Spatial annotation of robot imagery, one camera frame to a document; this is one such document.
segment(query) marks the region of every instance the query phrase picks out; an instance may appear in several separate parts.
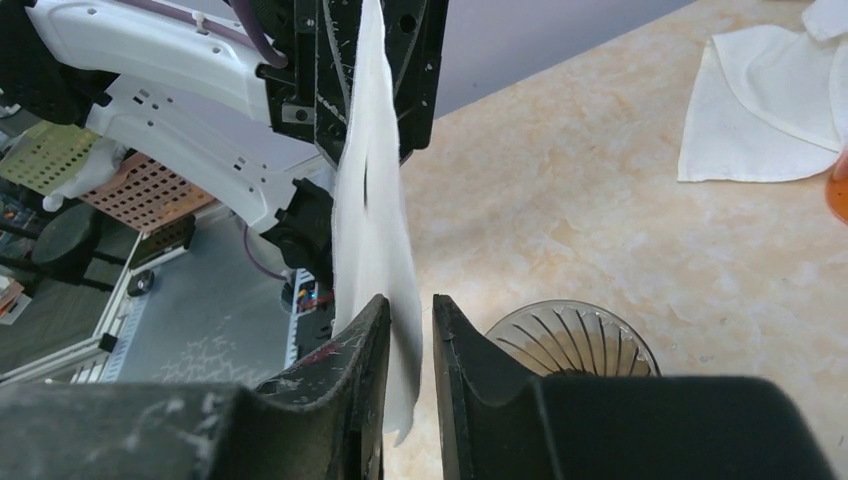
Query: white cloth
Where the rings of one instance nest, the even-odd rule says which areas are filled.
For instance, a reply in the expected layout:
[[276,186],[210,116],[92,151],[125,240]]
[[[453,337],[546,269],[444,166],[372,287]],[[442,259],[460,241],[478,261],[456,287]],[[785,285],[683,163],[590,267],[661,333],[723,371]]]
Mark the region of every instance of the white cloth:
[[379,0],[363,1],[348,118],[333,211],[333,335],[375,294],[389,299],[392,327],[383,431],[399,431],[399,444],[412,428],[421,383],[421,300],[400,183],[397,114]]
[[845,145],[848,0],[804,12],[809,32],[760,26],[704,49],[686,115],[678,180],[781,182],[821,173]]

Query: marble countertop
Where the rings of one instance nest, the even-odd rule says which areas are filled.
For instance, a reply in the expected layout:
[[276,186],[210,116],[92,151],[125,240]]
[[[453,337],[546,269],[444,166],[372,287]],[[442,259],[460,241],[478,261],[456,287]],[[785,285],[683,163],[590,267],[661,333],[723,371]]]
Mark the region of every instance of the marble countertop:
[[848,475],[848,227],[825,178],[676,181],[709,35],[800,30],[806,5],[701,0],[435,123],[402,169],[425,355],[387,478],[442,477],[434,293],[481,331],[529,303],[583,300],[629,322],[666,375],[770,379]]

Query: orange plastic crate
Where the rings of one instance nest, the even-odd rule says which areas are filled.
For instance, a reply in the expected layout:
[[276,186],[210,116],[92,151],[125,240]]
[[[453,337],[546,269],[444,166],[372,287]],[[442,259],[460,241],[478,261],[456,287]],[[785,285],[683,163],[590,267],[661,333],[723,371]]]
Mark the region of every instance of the orange plastic crate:
[[215,200],[168,167],[136,153],[106,185],[80,197],[107,215],[150,232]]

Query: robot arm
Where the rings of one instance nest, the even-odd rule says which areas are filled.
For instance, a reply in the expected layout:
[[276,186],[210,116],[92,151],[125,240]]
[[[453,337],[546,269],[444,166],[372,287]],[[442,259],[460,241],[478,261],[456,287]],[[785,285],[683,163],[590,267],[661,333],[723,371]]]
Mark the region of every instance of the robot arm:
[[[263,232],[290,266],[328,284],[327,192],[296,181],[292,171],[270,171],[157,87],[219,101],[276,133],[315,144],[337,163],[361,2],[250,5],[282,52],[284,61],[274,62],[282,68],[265,62],[238,22],[165,2],[0,0],[0,88],[45,120],[87,127],[156,158]],[[446,11],[446,0],[385,7],[401,159],[429,143]]]

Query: clear glass bowl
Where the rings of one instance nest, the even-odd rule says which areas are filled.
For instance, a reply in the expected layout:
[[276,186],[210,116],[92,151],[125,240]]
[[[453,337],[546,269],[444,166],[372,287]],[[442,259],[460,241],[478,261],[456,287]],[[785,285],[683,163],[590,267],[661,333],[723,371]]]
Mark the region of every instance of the clear glass bowl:
[[486,338],[539,375],[661,375],[654,354],[627,322],[574,300],[520,308],[496,323]]

